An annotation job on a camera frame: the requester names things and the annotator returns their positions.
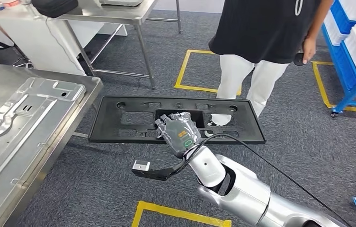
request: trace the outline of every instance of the green sticker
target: green sticker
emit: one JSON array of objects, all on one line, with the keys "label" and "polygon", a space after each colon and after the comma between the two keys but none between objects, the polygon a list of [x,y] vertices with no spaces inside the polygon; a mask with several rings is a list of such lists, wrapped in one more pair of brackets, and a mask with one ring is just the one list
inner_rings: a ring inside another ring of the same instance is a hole
[{"label": "green sticker", "polygon": [[188,146],[191,145],[191,144],[192,144],[192,141],[191,141],[191,140],[187,140],[187,141],[184,143],[185,147],[188,147]]}]

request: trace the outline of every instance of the gray carpet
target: gray carpet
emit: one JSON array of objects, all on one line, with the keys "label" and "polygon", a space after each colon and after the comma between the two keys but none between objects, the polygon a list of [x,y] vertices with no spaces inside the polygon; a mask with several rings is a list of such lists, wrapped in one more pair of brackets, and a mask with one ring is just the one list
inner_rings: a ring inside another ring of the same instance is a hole
[{"label": "gray carpet", "polygon": [[[157,11],[156,17],[173,18],[173,12]],[[177,34],[174,23],[146,22],[143,35],[157,80],[150,90],[146,79],[100,75],[105,88],[102,95],[146,95],[178,97],[215,97],[215,94],[173,88],[187,49],[207,50],[216,30],[219,15],[182,13],[184,33]],[[128,37],[116,37],[100,55],[95,66],[109,70],[146,73],[134,30]],[[106,40],[96,36],[89,49]],[[330,61],[322,38],[316,61]],[[332,66],[319,67],[330,101],[342,97],[340,83]],[[218,58],[194,54],[182,84],[217,88],[220,70]],[[246,96],[250,76],[243,83]],[[90,111],[79,126],[90,129]],[[356,227],[356,113],[347,112],[337,119],[321,100],[310,64],[290,65],[277,82],[260,123],[267,137],[264,146],[253,146],[269,160],[305,185]],[[155,166],[178,163],[166,145],[87,144],[72,138],[45,178],[40,190],[18,220],[18,226],[130,226],[138,201],[147,201],[179,210],[232,220],[232,226],[246,226],[235,216],[204,202],[196,193],[196,180],[188,168],[166,182],[135,177],[130,169],[134,160],[148,160]],[[240,146],[210,146],[243,164],[269,184],[272,191],[291,201],[326,211],[306,193]],[[142,227],[207,226],[145,211]]]}]

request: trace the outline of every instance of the white pants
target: white pants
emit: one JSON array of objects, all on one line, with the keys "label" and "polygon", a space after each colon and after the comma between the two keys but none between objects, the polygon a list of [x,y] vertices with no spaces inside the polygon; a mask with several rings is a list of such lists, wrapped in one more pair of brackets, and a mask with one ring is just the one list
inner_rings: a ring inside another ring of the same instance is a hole
[{"label": "white pants", "polygon": [[[261,61],[256,65],[246,99],[250,100],[259,117],[273,91],[275,82],[284,74],[289,64],[277,64]],[[220,55],[221,82],[217,98],[235,99],[245,77],[255,64],[238,55]],[[217,125],[226,125],[231,115],[212,114],[212,121]]]}]

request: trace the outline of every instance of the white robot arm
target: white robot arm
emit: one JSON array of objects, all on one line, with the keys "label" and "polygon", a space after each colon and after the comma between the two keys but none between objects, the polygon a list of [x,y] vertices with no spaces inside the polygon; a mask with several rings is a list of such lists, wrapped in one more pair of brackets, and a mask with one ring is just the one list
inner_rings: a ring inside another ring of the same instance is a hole
[{"label": "white robot arm", "polygon": [[[136,161],[132,171],[137,176],[167,180],[188,164],[194,170],[200,184],[198,192],[206,201],[236,215],[252,226],[346,227],[324,213],[280,197],[271,192],[270,187],[261,182],[254,172],[227,157],[214,155],[203,143],[198,143],[200,134],[194,130],[196,127],[191,124],[190,115],[186,114],[188,113],[175,116],[172,114],[170,115],[172,120],[163,116],[164,122],[156,121],[162,136],[175,150],[175,155],[184,161],[174,168],[164,170],[153,170],[149,162]],[[191,141],[190,148],[187,148],[189,144],[187,141]],[[218,192],[228,175],[230,176],[228,187],[220,195]]]}]

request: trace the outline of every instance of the cart wheel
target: cart wheel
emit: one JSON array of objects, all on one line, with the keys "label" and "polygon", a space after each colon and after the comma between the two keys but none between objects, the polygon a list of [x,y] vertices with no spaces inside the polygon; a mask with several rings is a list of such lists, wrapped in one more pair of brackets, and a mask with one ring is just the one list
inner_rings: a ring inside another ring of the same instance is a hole
[{"label": "cart wheel", "polygon": [[337,113],[337,112],[331,111],[331,117],[332,117],[332,118],[337,117],[337,115],[338,115],[338,113]]}]

